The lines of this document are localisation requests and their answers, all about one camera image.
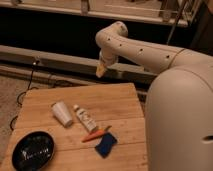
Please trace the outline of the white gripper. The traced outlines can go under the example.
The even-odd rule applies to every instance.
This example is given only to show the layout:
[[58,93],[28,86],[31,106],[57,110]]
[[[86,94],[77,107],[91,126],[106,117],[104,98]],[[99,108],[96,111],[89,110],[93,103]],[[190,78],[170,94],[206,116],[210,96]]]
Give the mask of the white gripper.
[[118,62],[118,56],[112,53],[101,51],[99,53],[99,62],[100,64],[96,69],[96,76],[101,78],[107,71],[107,67]]

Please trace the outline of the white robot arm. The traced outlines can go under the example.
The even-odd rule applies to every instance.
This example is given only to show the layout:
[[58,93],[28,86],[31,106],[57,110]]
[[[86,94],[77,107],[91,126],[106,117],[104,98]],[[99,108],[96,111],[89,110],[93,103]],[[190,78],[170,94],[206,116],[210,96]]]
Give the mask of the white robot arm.
[[119,57],[157,75],[145,103],[149,171],[213,171],[213,56],[130,39],[120,21],[95,40],[98,77]]

